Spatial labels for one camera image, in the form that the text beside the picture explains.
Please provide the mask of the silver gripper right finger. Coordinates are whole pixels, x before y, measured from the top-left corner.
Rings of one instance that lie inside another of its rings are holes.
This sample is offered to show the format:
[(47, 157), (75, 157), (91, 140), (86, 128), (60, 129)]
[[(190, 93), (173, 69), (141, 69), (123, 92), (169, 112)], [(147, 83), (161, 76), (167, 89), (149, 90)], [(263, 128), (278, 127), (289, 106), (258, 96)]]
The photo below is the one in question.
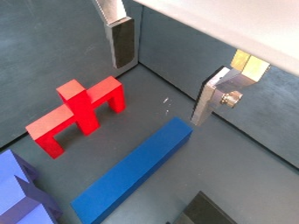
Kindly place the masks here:
[(237, 50), (230, 65), (222, 66), (202, 84), (191, 115), (195, 125), (205, 123), (219, 106), (237, 106), (243, 96), (239, 90), (257, 84), (270, 68), (266, 61), (242, 50)]

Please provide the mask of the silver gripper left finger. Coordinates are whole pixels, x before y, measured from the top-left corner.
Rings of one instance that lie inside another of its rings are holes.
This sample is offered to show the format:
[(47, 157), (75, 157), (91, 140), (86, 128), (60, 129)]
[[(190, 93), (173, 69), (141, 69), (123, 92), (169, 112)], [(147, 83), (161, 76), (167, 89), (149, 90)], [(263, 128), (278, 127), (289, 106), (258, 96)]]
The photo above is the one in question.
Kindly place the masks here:
[(135, 20), (127, 15), (122, 0), (92, 0), (106, 26), (115, 68), (135, 58)]

